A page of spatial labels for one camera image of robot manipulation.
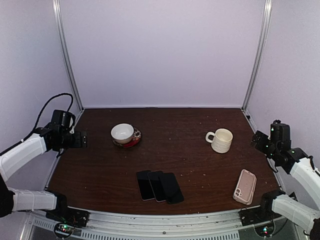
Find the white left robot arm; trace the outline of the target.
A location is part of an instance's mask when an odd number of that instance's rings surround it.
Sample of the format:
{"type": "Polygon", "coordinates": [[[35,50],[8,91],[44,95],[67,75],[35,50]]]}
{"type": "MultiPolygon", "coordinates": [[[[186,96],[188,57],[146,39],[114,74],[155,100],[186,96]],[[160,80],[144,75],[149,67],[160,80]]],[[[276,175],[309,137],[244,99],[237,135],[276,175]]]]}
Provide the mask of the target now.
{"type": "Polygon", "coordinates": [[[86,148],[85,131],[73,131],[72,127],[38,127],[30,135],[0,153],[0,216],[13,212],[52,211],[61,222],[72,218],[67,197],[46,190],[22,190],[8,187],[6,182],[24,165],[49,151],[86,148]]]}

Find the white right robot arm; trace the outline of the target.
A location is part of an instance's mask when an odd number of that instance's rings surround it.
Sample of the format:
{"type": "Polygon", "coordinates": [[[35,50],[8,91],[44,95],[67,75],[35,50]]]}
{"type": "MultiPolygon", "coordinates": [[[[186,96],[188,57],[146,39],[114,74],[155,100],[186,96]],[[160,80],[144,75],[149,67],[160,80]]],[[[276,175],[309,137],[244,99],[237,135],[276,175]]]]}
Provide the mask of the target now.
{"type": "MultiPolygon", "coordinates": [[[[300,148],[288,148],[280,139],[275,142],[261,131],[256,131],[251,145],[271,158],[275,165],[297,180],[313,199],[317,208],[320,207],[320,171],[300,148]]],[[[320,238],[320,210],[310,208],[281,190],[264,193],[260,206],[256,210],[259,220],[266,221],[273,214],[279,214],[301,227],[311,240],[320,238]]]]}

